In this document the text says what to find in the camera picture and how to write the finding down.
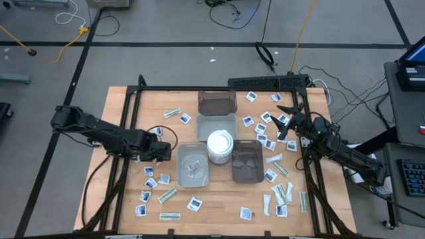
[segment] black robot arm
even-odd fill
[[[57,106],[55,110],[50,123],[53,131],[82,134],[89,142],[101,143],[108,155],[140,161],[169,161],[171,158],[170,143],[158,141],[154,133],[123,129],[75,106]]]

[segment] gray floor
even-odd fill
[[[79,14],[87,19],[84,0],[76,0]],[[118,34],[95,37],[106,42],[254,42],[260,40],[266,19],[268,1],[262,1],[252,22],[235,31],[213,24],[209,8],[196,1],[133,1],[129,10],[106,11],[121,23]],[[392,0],[410,42],[425,35],[420,24],[425,2]],[[235,1],[242,12],[243,23],[255,9],[256,1]],[[309,1],[273,1],[264,42],[294,43],[309,7]],[[66,9],[0,7],[0,23],[18,38],[26,41],[70,41],[81,25],[78,19],[58,25],[54,16]],[[213,16],[232,23],[231,9],[214,9]],[[97,33],[109,33],[116,27],[110,19],[99,24]],[[9,40],[0,33],[0,40]],[[305,43],[402,44],[384,1],[320,0],[302,38]],[[55,58],[58,47],[37,47],[39,54]],[[10,102],[15,111],[0,138],[0,238],[13,236],[39,170],[51,128],[49,121],[55,105],[61,104],[70,85],[82,48],[68,48],[59,64],[45,64],[28,56],[16,46],[0,47],[0,72],[30,74],[31,85],[0,83],[0,102]],[[294,50],[271,48],[278,63],[276,72],[285,74]],[[341,79],[346,87],[360,94],[383,76],[383,63],[397,59],[404,50],[318,49],[299,50],[296,69],[303,65],[324,68]],[[324,80],[330,88],[342,90],[336,80],[322,72],[304,69],[313,79]],[[228,78],[272,75],[253,48],[166,47],[122,48],[92,47],[77,85],[73,105],[100,117],[109,86],[136,84],[143,74],[149,85],[224,86]],[[353,96],[344,91],[352,100]],[[384,94],[386,85],[371,95]],[[345,105],[340,93],[331,91],[332,114]],[[369,102],[372,109],[375,101]],[[351,108],[333,117],[338,121]],[[389,100],[382,105],[388,120],[392,119]],[[350,142],[362,142],[384,131],[383,124],[366,107],[359,106],[340,121],[341,135]],[[41,195],[26,235],[70,232],[80,202],[91,151],[67,138],[60,138]],[[385,238],[425,238],[425,229],[401,225],[394,231],[383,228],[386,204],[359,189],[347,185],[357,230],[367,236]]]

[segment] wooden tabletop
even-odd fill
[[[111,87],[109,89],[102,115],[103,120],[119,125],[125,92],[126,87]],[[307,92],[310,110],[321,113],[327,119],[330,119],[323,89],[309,88]],[[258,98],[253,103],[245,99],[246,93],[236,93],[238,103],[238,111],[236,112],[237,139],[256,138],[256,132],[254,131],[256,124],[245,127],[242,123],[243,117],[252,116],[256,123],[264,123],[260,118],[260,115],[264,112],[268,111],[273,116],[278,117],[282,112],[276,105],[293,106],[290,93],[281,92],[282,100],[278,103],[273,102],[271,99],[273,92],[256,92]],[[178,135],[179,145],[181,143],[197,142],[195,135],[196,117],[199,115],[197,95],[198,92],[188,91],[143,91],[139,115],[137,116],[137,127],[148,129],[155,125],[166,125]],[[184,125],[179,121],[178,116],[172,116],[168,119],[163,117],[164,112],[175,108],[181,108],[182,113],[189,114],[192,120],[187,125]],[[276,133],[277,128],[273,123],[269,123],[265,134],[269,139],[276,141]],[[163,129],[162,140],[168,141],[172,145],[175,143],[174,135],[166,129]],[[298,138],[293,131],[288,133],[288,140],[296,140],[297,144],[299,144]],[[240,184],[232,180],[230,163],[225,166],[216,166],[209,163],[210,182],[207,186],[201,188],[182,188],[177,185],[176,156],[178,148],[179,146],[173,151],[171,161],[164,162],[160,166],[156,166],[155,163],[130,162],[118,230],[120,234],[166,234],[168,229],[174,229],[176,234],[187,235],[261,236],[267,230],[272,233],[272,236],[314,235],[311,212],[302,213],[299,203],[298,192],[307,191],[304,172],[295,168],[296,160],[301,157],[299,145],[297,146],[298,152],[288,151],[285,143],[277,143],[275,151],[263,148],[264,157],[283,153],[284,159],[280,163],[290,172],[288,177],[279,174],[274,183],[264,180],[261,183]],[[103,148],[94,149],[88,176],[105,157],[106,154]],[[97,211],[104,200],[111,162],[112,160],[110,159],[94,175],[90,183],[87,193],[86,221]],[[154,168],[155,174],[153,178],[156,181],[159,181],[161,173],[171,176],[170,185],[159,184],[158,187],[152,190],[148,203],[139,200],[141,191],[149,190],[143,186],[148,179],[148,177],[144,176],[144,166],[152,166]],[[356,231],[341,166],[327,159],[321,161],[321,166],[329,204],[347,227]],[[264,161],[264,171],[268,168],[277,172],[272,165],[268,165]],[[294,185],[292,189],[293,201],[288,205],[288,217],[278,218],[276,217],[276,198],[271,187],[282,183],[286,188],[287,182],[291,182]],[[161,205],[157,200],[158,197],[171,187],[176,187],[178,193]],[[271,216],[263,215],[263,194],[272,196],[270,203]],[[186,207],[191,197],[196,197],[203,201],[202,207],[198,212],[193,212]],[[135,207],[139,204],[147,205],[147,216],[137,217],[135,215]],[[247,207],[253,212],[251,221],[239,218],[240,207]],[[114,210],[115,202],[110,207],[107,228],[111,228]],[[180,212],[181,220],[173,222],[160,221],[159,214],[161,212]],[[324,232],[323,213],[320,206],[318,207],[318,213],[321,221],[321,231]],[[80,204],[74,228],[81,227]]]

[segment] white container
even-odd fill
[[[226,130],[216,130],[207,139],[208,158],[215,165],[225,165],[232,157],[233,138]]]

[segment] white cable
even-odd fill
[[[75,5],[75,13],[74,14],[72,14],[72,13],[59,13],[58,15],[56,15],[56,17],[54,18],[54,20],[56,21],[56,23],[61,24],[61,25],[64,25],[64,24],[68,24],[69,22],[71,22],[71,20],[74,17],[76,17],[76,18],[79,18],[79,19],[82,19],[83,20],[83,23],[82,23],[81,27],[84,27],[86,25],[86,20],[84,18],[80,17],[80,16],[77,16],[77,12],[78,12],[78,6],[77,6],[77,4],[73,0],[69,0],[69,1]],[[60,22],[60,21],[58,21],[58,17],[61,16],[61,15],[69,15],[69,16],[71,16],[71,18],[69,18],[69,20],[67,20],[65,22]]]
[[[325,85],[325,88],[326,88],[326,91],[327,91],[327,97],[328,97],[328,99],[329,99],[329,101],[328,101],[327,105],[330,105],[330,104],[331,104],[331,94],[330,94],[330,92],[329,92],[329,89],[327,88],[326,83],[325,83],[322,79],[315,79],[315,80],[313,81],[313,83],[314,83],[314,82],[316,82],[316,81],[320,81],[323,85]]]

